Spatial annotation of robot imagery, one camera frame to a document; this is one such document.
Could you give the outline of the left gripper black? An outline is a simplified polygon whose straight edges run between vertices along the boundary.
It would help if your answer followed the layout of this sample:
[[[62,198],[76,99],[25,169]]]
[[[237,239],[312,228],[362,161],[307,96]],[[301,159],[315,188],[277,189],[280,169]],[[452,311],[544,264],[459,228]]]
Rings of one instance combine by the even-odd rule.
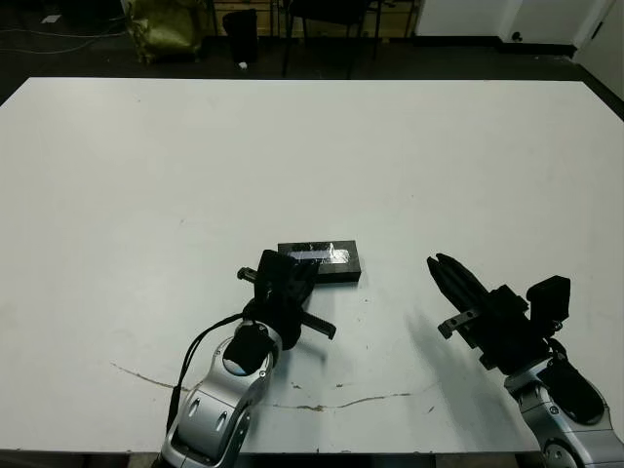
[[[297,262],[290,269],[263,272],[242,267],[237,278],[254,285],[254,296],[243,309],[243,317],[272,329],[281,338],[284,350],[296,345],[302,327],[333,339],[335,325],[304,307],[316,285],[319,268],[314,262]]]

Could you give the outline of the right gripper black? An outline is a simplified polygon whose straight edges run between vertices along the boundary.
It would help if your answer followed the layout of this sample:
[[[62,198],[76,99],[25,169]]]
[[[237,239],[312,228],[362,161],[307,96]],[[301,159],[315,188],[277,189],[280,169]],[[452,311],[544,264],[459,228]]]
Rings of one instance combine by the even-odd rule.
[[[482,351],[486,369],[505,374],[549,357],[549,345],[526,316],[527,302],[508,286],[489,292],[463,264],[443,253],[426,262],[440,292],[458,311],[438,326],[444,338],[457,332],[470,348]]]

